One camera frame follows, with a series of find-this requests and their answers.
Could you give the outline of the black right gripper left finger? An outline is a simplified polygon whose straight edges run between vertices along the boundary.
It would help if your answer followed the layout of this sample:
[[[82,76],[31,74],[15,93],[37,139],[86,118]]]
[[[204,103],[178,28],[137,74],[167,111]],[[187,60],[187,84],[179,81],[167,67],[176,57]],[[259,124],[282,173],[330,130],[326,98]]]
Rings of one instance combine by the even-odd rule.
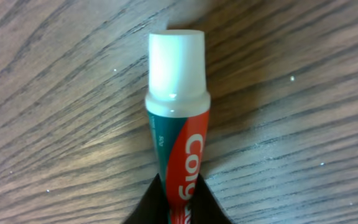
[[[168,224],[169,206],[157,174],[123,224]]]

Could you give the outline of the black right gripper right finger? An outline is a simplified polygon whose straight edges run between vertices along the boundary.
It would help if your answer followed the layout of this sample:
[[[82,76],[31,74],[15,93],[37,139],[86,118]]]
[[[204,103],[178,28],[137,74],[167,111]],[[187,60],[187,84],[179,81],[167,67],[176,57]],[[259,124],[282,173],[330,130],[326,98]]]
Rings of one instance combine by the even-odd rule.
[[[202,175],[198,176],[195,192],[191,199],[191,224],[232,224]]]

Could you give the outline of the teal toothpaste tube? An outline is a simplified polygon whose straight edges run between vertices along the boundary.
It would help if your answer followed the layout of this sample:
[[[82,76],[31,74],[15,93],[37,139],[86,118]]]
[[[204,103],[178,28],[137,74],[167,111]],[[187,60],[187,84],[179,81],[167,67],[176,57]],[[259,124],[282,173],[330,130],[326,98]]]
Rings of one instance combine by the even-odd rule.
[[[151,33],[145,107],[169,223],[191,222],[190,200],[200,171],[210,105],[204,32]]]

